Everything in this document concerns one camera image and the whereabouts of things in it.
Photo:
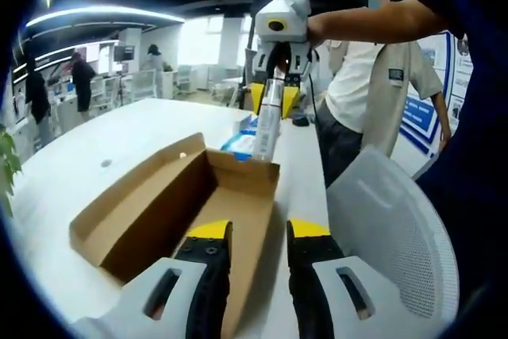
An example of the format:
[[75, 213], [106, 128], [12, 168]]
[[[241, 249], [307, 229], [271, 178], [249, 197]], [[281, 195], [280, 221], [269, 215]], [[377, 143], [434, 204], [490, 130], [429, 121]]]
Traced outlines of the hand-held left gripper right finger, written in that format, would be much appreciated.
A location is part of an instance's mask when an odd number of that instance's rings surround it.
[[323, 226], [287, 221], [289, 289], [301, 338], [437, 338], [445, 324], [410, 312], [398, 287]]

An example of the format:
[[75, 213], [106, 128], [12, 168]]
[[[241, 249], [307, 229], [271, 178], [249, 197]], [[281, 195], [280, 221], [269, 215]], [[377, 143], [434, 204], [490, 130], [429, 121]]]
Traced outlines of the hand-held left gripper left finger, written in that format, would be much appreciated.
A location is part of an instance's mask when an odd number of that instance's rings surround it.
[[79, 338], [219, 338], [230, 291], [233, 224], [191, 229], [177, 253], [122, 289], [99, 318], [77, 321]]

